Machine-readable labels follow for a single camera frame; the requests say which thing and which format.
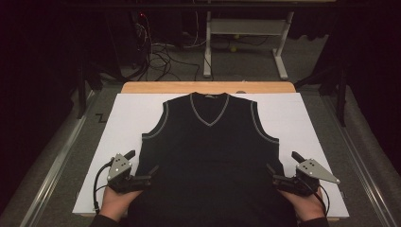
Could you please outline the person's right hand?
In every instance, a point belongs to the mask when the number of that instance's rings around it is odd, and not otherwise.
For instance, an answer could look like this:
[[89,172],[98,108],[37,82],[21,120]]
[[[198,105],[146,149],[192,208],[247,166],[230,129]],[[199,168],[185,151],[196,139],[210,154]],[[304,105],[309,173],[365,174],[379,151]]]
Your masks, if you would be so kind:
[[310,195],[308,197],[300,197],[282,190],[279,190],[279,193],[293,205],[300,221],[309,221],[315,218],[325,217],[325,208],[320,202],[323,196],[321,189],[318,189],[315,195]]

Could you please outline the black knit vest grey trim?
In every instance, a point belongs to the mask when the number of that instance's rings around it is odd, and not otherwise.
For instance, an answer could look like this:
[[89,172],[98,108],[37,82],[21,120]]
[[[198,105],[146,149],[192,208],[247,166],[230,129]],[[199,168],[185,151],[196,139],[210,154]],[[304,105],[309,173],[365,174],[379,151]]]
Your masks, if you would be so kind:
[[264,132],[254,101],[192,93],[166,101],[142,136],[137,174],[149,189],[130,205],[130,227],[297,227],[272,186],[279,141]]

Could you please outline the wooden table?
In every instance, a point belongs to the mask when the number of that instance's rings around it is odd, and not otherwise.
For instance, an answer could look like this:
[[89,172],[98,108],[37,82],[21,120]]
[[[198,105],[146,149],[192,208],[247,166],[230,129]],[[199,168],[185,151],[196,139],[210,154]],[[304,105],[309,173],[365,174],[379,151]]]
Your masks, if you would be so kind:
[[134,81],[123,85],[122,94],[281,94],[295,93],[287,81]]

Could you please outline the black metal stand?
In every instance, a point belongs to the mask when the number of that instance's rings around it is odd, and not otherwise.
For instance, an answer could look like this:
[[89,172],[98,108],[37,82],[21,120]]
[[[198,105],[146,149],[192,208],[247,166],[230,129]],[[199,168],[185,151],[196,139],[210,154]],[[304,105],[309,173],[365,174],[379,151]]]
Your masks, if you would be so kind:
[[346,79],[346,67],[344,66],[343,61],[336,60],[329,63],[324,67],[324,69],[313,72],[310,76],[298,80],[294,83],[294,87],[299,89],[307,84],[320,83],[318,92],[321,96],[330,96],[332,94],[336,94],[337,104],[335,114],[340,124],[344,127],[344,111],[346,103],[345,97],[347,86]]
[[126,82],[120,73],[114,73],[100,63],[82,55],[77,59],[77,91],[78,91],[78,116],[81,119],[89,105],[86,86],[92,91],[101,91],[104,81]]

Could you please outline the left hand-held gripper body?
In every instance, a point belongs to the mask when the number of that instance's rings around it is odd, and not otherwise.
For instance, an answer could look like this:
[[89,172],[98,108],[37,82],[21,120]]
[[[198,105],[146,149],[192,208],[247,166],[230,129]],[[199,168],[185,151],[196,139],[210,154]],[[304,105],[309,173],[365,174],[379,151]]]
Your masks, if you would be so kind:
[[131,175],[130,161],[120,153],[117,153],[113,158],[107,176],[107,185],[119,194],[126,194],[141,189],[141,186]]

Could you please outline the metal floor rail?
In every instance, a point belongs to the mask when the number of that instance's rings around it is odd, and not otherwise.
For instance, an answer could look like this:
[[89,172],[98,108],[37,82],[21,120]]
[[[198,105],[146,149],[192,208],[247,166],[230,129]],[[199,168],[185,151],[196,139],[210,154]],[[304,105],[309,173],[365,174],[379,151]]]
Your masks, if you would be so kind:
[[76,102],[73,111],[67,116],[44,150],[52,156],[51,165],[44,169],[44,180],[36,191],[19,227],[37,226],[71,156],[71,149],[86,121],[86,113],[92,108],[96,98],[97,93],[94,91],[84,95],[83,100],[86,106],[81,112],[78,105],[78,94],[73,95],[73,100]]
[[359,181],[368,197],[370,204],[373,206],[375,213],[383,227],[398,227],[395,217],[385,202],[382,192],[378,184],[374,181],[373,175],[369,172],[369,168],[364,164],[355,143],[352,141],[351,134],[345,126],[343,126],[336,114],[335,105],[329,96],[322,97],[323,103],[333,118],[338,130],[340,131],[342,140],[346,144],[347,153],[352,163],[352,168],[357,173]]

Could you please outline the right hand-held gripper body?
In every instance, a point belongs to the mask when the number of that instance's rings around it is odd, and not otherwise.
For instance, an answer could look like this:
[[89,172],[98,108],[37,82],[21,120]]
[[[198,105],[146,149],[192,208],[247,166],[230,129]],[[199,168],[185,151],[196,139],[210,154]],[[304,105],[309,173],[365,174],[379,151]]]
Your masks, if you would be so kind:
[[296,173],[284,185],[284,191],[307,197],[318,191],[320,181],[339,184],[340,179],[314,159],[304,159],[296,166]]

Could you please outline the person's left hand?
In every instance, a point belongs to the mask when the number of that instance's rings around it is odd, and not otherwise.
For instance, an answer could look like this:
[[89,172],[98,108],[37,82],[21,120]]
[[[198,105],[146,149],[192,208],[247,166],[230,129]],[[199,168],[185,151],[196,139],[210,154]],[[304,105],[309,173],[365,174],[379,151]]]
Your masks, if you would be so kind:
[[99,214],[118,222],[128,211],[131,202],[140,194],[141,191],[120,194],[107,186],[103,193],[103,200]]

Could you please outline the white metal desk frame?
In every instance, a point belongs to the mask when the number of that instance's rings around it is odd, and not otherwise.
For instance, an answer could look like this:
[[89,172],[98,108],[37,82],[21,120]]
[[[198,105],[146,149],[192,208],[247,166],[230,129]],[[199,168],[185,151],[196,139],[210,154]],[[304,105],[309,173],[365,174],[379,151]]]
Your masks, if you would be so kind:
[[[212,4],[218,0],[202,0],[205,4]],[[306,4],[334,3],[336,0],[221,0],[226,3],[237,3],[239,5],[265,4],[265,3],[288,3],[295,6]],[[293,17],[296,12],[286,9],[282,12],[283,17],[279,19],[252,19],[250,16],[240,18],[223,17],[215,18],[211,10],[206,11],[205,27],[205,49],[203,59],[203,76],[211,78],[212,71],[212,49],[211,39],[213,35],[245,35],[245,36],[273,36],[279,37],[280,43],[271,50],[275,66],[281,80],[288,80],[288,73],[282,59],[282,52],[286,44]]]

